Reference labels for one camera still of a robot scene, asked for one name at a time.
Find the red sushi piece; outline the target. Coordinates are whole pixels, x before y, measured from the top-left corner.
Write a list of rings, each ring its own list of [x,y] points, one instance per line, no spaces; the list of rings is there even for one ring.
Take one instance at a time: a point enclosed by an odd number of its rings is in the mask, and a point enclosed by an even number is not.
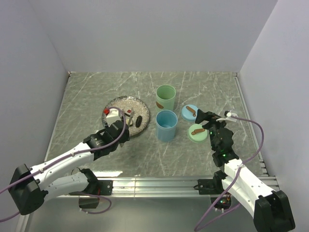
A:
[[[131,114],[132,114],[132,110],[131,110],[131,109],[126,109],[126,110],[125,110],[125,115],[126,115],[127,117],[130,117]]]

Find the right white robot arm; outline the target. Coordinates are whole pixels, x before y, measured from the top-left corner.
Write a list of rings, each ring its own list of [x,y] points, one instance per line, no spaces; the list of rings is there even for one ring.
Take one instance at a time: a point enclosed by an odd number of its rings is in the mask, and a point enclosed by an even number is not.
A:
[[[201,225],[212,209],[219,209],[222,200],[231,194],[238,201],[232,208],[224,208],[222,215],[233,212],[243,206],[253,217],[253,223],[258,232],[289,232],[295,229],[295,221],[288,196],[282,191],[275,191],[255,176],[246,164],[251,158],[241,160],[232,146],[233,132],[226,128],[228,121],[239,120],[237,114],[225,111],[221,117],[213,112],[197,110],[195,123],[206,121],[202,127],[209,132],[211,148],[214,151],[214,164],[220,169],[214,174],[212,187],[204,185],[203,189],[218,197],[198,221],[194,230],[204,228]]]

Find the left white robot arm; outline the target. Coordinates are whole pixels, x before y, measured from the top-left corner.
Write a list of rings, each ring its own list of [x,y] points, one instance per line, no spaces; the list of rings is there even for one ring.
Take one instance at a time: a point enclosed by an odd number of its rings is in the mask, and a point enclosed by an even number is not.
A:
[[[46,201],[61,195],[73,193],[98,197],[103,193],[103,186],[90,169],[81,169],[73,175],[67,173],[114,152],[127,141],[129,127],[118,120],[54,159],[32,167],[25,164],[17,167],[8,192],[19,214],[28,215]]]

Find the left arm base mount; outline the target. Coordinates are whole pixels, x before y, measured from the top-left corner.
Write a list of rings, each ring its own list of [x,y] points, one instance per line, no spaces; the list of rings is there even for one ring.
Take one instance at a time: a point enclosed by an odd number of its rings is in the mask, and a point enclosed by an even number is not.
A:
[[[90,169],[79,169],[77,174],[83,174],[86,177],[87,186],[84,190],[74,191],[69,193],[69,195],[90,197],[89,199],[79,199],[80,211],[90,215],[98,215],[107,212],[112,206],[112,202],[107,196],[111,196],[112,194],[113,181],[98,180],[96,175]],[[98,212],[87,211],[87,209],[96,209],[100,200],[106,200],[109,203],[106,209]]]

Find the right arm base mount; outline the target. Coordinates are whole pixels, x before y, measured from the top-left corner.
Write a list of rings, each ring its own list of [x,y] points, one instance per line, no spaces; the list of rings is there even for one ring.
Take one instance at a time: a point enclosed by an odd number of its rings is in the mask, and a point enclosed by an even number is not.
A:
[[[193,188],[198,191],[199,195],[220,195],[224,191],[222,180],[226,177],[225,173],[217,171],[212,179],[199,179]],[[231,204],[231,196],[229,193],[226,193],[214,207],[225,211],[231,207]]]

